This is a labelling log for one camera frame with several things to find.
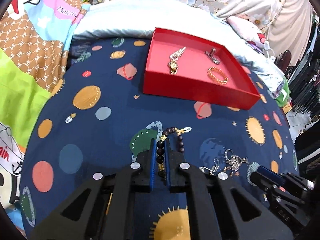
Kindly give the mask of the gold cuff bangle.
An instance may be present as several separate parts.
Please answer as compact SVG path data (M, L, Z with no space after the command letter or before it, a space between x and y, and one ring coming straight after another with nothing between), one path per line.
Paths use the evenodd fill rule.
M228 76L220 68L210 67L207 75L213 82L220 85L226 85L228 83Z

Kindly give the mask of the gold watch band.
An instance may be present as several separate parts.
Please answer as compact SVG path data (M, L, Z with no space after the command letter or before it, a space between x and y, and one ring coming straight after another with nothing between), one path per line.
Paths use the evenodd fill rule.
M172 75L177 74L177 70L178 70L177 60L170 60L168 63L168 67L170 70L170 74Z

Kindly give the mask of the navy planet print cloth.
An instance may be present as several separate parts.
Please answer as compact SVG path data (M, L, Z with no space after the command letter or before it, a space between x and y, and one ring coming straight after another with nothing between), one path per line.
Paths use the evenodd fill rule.
M129 37L72 43L62 87L27 146L20 183L27 236L86 179L131 163L169 127L191 128L183 146L193 165L224 168L235 154L298 174L287 119L257 74L243 67L260 94L249 110L145 94L149 49L148 39Z

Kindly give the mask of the green cloth item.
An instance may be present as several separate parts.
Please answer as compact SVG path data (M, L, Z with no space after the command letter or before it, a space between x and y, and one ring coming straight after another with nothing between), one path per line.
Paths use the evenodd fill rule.
M274 94L274 99L278 107L283 107L287 104L288 99L290 97L289 85L286 77L283 78L283 81L277 87L277 90Z

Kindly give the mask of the red cardboard tray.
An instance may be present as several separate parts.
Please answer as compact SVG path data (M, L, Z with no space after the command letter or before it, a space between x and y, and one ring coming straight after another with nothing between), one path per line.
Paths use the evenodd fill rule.
M175 75L170 74L170 60L177 60ZM228 76L228 83L213 82L207 75L210 67L220 68ZM143 92L244 110L251 109L260 100L251 78L226 47L162 28L153 32Z

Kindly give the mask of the beige curtain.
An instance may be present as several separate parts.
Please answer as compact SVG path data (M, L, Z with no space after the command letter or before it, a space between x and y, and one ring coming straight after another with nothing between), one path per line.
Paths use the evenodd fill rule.
M268 41L275 56L289 50L293 66L302 59L311 33L312 16L309 0L285 0L268 31Z

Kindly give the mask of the light blue pillow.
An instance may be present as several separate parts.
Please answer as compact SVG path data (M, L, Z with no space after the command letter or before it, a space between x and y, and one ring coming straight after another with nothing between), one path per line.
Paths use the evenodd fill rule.
M156 28L204 38L225 46L233 56L257 74L276 95L287 90L284 73L257 53L233 28L212 13L176 0L113 0L96 4L80 20L73 38L150 38Z

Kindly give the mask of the colourful monkey cartoon blanket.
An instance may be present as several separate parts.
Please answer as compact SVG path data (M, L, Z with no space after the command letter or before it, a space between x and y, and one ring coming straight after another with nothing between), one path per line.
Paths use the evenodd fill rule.
M89 0L12 0L1 18L1 205L20 231L27 144L62 85L73 33L88 8Z

